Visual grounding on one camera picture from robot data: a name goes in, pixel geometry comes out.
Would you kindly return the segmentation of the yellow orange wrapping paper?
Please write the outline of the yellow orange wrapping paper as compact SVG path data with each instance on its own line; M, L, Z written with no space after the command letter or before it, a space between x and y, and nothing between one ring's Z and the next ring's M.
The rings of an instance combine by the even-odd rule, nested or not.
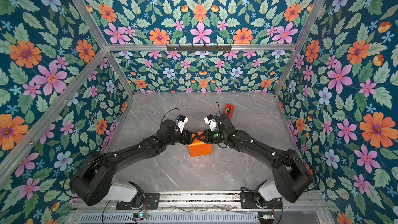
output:
M205 144L196 140L198 134L192 137L192 144L188 145L189 155L191 157L199 157L212 154L212 144Z

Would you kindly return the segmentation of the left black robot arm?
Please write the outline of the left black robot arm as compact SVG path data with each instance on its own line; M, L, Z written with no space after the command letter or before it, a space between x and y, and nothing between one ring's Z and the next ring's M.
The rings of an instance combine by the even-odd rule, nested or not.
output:
M180 128L173 120L165 120L154 135L134 146L88 155L69 186L88 206L105 200L124 202L132 208L139 208L144 204L141 187L132 181L127 184L113 182L114 175L137 162L159 155L169 145L190 145L197 136L197 133Z

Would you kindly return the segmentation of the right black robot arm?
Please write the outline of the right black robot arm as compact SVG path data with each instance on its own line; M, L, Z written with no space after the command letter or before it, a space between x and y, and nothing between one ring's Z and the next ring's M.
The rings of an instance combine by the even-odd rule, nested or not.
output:
M313 183L313 177L295 150L273 148L256 140L246 131L237 129L226 114L209 115L206 122L208 128L193 134L192 140L224 144L224 148L248 154L272 171L273 179L263 182L252 191L259 206L278 198L295 203Z

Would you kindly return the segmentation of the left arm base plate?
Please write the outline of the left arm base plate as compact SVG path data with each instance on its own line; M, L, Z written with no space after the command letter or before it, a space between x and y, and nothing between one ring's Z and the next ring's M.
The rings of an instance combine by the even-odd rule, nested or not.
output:
M160 203L159 193L139 193L129 203L118 202L117 210L156 210Z

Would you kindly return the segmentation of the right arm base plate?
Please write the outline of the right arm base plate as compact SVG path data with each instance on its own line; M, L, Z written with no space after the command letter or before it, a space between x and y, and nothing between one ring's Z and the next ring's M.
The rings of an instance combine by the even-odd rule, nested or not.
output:
M240 188L242 209L283 209L282 196L276 190L275 182L265 180L257 188Z

